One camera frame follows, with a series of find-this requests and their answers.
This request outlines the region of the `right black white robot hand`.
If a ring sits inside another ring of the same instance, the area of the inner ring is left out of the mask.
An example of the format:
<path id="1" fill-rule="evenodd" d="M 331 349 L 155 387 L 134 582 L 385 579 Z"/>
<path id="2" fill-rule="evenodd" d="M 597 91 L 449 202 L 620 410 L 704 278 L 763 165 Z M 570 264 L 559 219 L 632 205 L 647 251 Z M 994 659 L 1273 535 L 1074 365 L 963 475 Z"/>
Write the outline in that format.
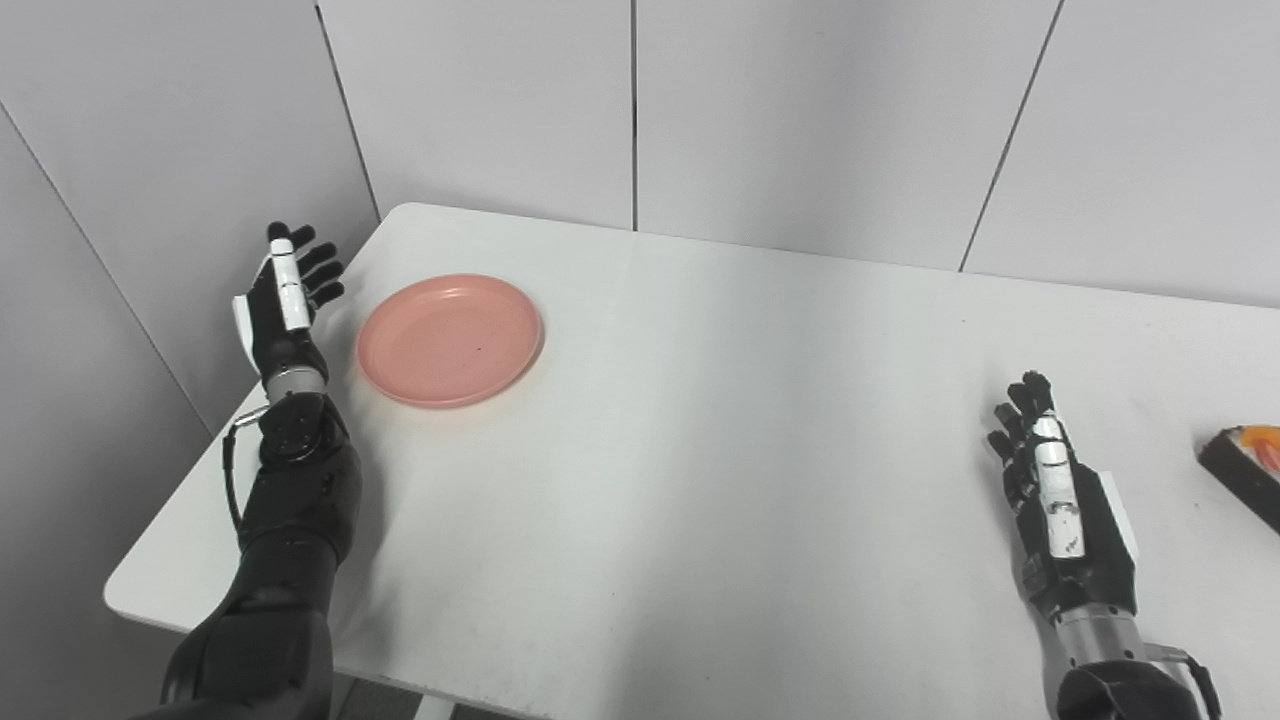
<path id="1" fill-rule="evenodd" d="M 1137 614 L 1137 564 L 1100 474 L 1082 462 L 1048 378 L 1029 370 L 993 410 L 987 436 L 1024 559 L 1019 577 L 1047 621 L 1100 605 Z"/>

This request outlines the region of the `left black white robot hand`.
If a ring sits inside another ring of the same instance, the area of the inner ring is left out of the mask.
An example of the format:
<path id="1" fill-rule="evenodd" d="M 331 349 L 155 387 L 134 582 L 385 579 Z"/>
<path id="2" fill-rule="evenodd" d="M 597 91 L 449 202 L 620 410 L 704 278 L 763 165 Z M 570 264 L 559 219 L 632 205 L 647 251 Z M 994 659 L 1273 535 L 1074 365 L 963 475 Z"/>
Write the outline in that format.
<path id="1" fill-rule="evenodd" d="M 233 299 L 244 354 L 264 384 L 300 368 L 326 382 L 329 368 L 311 327 L 319 310 L 346 292 L 346 266 L 335 245 L 319 241 L 311 225 L 273 222 L 266 241 L 268 255 L 250 290 Z"/>

